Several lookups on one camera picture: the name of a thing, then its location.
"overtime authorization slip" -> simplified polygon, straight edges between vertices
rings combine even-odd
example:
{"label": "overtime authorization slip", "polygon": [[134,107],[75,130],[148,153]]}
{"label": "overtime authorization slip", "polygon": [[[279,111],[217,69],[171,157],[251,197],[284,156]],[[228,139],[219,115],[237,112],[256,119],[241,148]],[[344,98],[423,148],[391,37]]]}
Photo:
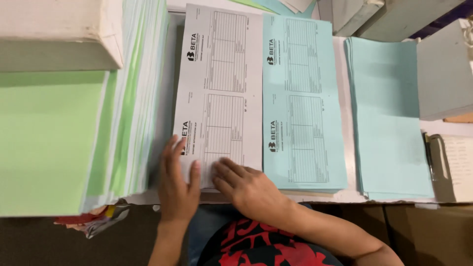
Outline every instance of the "overtime authorization slip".
{"label": "overtime authorization slip", "polygon": [[263,170],[282,189],[346,188],[332,24],[263,17]]}
{"label": "overtime authorization slip", "polygon": [[183,175],[201,160],[201,188],[220,157],[262,169],[263,17],[188,4],[174,134]]}

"desk surface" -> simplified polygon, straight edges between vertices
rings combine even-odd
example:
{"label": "desk surface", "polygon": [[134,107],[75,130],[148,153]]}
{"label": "desk surface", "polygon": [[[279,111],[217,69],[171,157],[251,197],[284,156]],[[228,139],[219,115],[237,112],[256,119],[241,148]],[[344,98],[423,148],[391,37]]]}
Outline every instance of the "desk surface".
{"label": "desk surface", "polygon": [[[179,80],[179,62],[181,59],[182,35],[184,33],[185,3],[190,0],[168,0],[168,8],[179,12],[170,12],[170,22],[166,41],[166,67],[163,70],[163,79],[160,95],[158,97],[158,110],[156,121],[156,135],[151,154],[151,168],[158,161],[159,153],[166,140],[171,136],[174,119],[174,103]],[[195,4],[211,5],[218,8],[233,9],[243,12],[263,13],[262,10],[240,5],[228,0],[192,0]],[[333,197],[317,195],[288,195],[296,202],[327,202],[327,203],[364,203],[368,199],[357,191],[357,178],[355,170],[355,149],[353,139],[353,120],[350,101],[350,86],[343,49],[343,39],[334,37],[335,63],[337,68],[337,83],[339,87],[339,102],[342,114],[342,133],[345,146],[345,164],[348,176],[348,188],[334,194]],[[420,127],[428,134],[453,134],[473,137],[473,124],[444,123],[443,121],[420,121]],[[222,202],[221,195],[206,193],[201,197],[202,203]],[[150,180],[150,189],[143,194],[132,195],[126,198],[132,204],[159,204],[156,180]],[[434,198],[402,199],[406,202],[432,203]],[[399,200],[377,201],[379,203],[392,203]]]}

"white paper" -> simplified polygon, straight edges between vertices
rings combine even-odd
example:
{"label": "white paper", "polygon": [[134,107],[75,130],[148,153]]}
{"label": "white paper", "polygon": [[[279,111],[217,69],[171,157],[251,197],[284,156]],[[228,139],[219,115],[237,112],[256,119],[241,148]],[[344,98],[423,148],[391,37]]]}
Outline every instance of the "white paper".
{"label": "white paper", "polygon": [[312,3],[312,0],[285,0],[289,5],[297,8],[300,12],[304,13],[306,9]]}
{"label": "white paper", "polygon": [[279,0],[279,2],[281,2],[283,5],[285,5],[287,8],[289,8],[289,10],[292,11],[292,13],[294,14],[297,14],[299,12],[299,10],[293,6],[291,6],[291,4],[287,3],[286,1],[284,0]]}
{"label": "white paper", "polygon": [[473,201],[473,138],[442,135],[457,202]]}
{"label": "white paper", "polygon": [[221,157],[262,169],[262,50],[262,16],[187,5],[173,131],[187,179],[201,160],[202,188]]}

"blue form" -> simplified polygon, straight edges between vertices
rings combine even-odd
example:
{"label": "blue form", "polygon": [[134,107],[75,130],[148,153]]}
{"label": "blue form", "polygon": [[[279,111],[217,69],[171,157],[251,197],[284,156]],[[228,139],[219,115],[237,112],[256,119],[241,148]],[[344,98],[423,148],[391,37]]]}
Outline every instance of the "blue form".
{"label": "blue form", "polygon": [[433,197],[419,126],[415,42],[345,41],[357,174],[370,199]]}
{"label": "blue form", "polygon": [[347,187],[329,22],[264,14],[263,169],[280,189]]}
{"label": "blue form", "polygon": [[314,7],[316,1],[313,1],[309,7],[304,11],[304,13],[298,12],[294,14],[289,8],[287,8],[283,3],[279,2],[278,0],[253,0],[253,2],[258,3],[272,11],[289,17],[297,17],[297,18],[311,18],[312,11],[314,11]]}

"person's left hand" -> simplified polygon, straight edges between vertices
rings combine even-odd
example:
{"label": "person's left hand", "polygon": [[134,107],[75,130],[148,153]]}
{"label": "person's left hand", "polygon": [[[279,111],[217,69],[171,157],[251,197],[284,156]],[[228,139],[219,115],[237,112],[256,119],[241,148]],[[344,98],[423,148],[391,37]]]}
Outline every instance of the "person's left hand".
{"label": "person's left hand", "polygon": [[185,138],[182,138],[173,149],[176,141],[177,135],[172,136],[161,154],[161,177],[158,188],[161,221],[182,222],[187,226],[199,206],[201,165],[197,160],[192,163],[190,184],[186,184],[179,162]]}

